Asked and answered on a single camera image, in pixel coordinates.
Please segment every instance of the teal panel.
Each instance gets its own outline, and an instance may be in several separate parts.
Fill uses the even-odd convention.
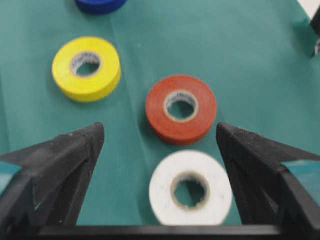
[[[1,0],[0,154],[102,122],[105,144],[78,224],[159,224],[149,203],[154,169],[184,149],[223,165],[218,122],[318,151],[320,60],[302,47],[305,19],[294,0],[129,0],[102,16],[73,0]],[[123,73],[109,97],[89,104],[67,99],[51,74],[57,51],[82,36],[114,44]],[[218,104],[212,130],[187,147],[160,141],[145,114],[151,87],[173,74],[200,78]],[[233,201],[225,224],[239,223]]]
[[[0,161],[0,196],[21,167]]]
[[[320,162],[297,160],[283,162],[320,207]]]

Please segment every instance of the tape roll hole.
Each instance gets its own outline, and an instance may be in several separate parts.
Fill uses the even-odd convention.
[[[186,211],[202,208],[210,197],[208,181],[195,172],[178,175],[171,185],[175,204]]]
[[[81,52],[76,55],[70,64],[74,75],[82,78],[93,76],[101,66],[100,57],[94,52]]]
[[[171,92],[164,101],[164,112],[173,121],[185,123],[198,113],[197,98],[185,90]]]

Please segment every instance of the roll of tape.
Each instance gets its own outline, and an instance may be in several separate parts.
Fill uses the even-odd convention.
[[[78,7],[87,14],[109,14],[121,8],[127,0],[75,0]]]
[[[99,64],[87,76],[77,74],[84,64]],[[121,66],[116,49],[98,37],[80,37],[64,45],[52,64],[56,84],[70,99],[94,102],[109,95],[121,78]]]
[[[193,114],[177,119],[169,114],[172,104],[184,101]],[[215,121],[217,104],[210,88],[197,78],[175,75],[158,82],[146,100],[146,115],[151,127],[165,142],[192,144],[203,138]]]
[[[175,197],[179,182],[193,180],[205,190],[195,207],[181,205]],[[152,210],[163,225],[220,225],[232,204],[232,190],[223,167],[209,155],[193,150],[167,156],[155,169],[149,198]]]

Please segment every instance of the black bar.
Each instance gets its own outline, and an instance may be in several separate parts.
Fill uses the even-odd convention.
[[[284,239],[287,231],[277,225],[239,226],[43,226],[13,231],[8,240],[46,239]]]
[[[314,29],[314,31],[320,36],[320,7],[316,11],[310,24],[311,24],[312,28]]]

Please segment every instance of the blue tape roll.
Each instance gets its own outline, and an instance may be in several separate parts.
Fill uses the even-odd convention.
[[[127,0],[75,0],[78,7],[87,14],[109,14],[121,8]]]

